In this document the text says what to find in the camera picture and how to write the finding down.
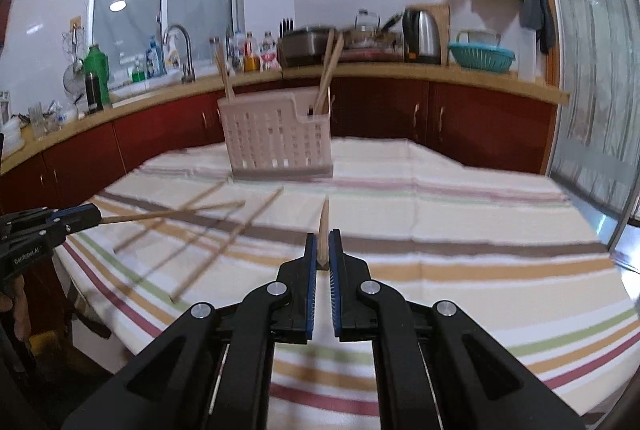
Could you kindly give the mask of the person's left hand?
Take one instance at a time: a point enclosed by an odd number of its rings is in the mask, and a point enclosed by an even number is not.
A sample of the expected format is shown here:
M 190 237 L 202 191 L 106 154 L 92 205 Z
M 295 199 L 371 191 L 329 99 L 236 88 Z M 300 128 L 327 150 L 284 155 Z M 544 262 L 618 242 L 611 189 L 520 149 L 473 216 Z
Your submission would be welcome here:
M 18 341 L 26 342 L 32 332 L 24 277 L 19 275 L 1 287 L 1 312 L 11 315 L 11 328 Z

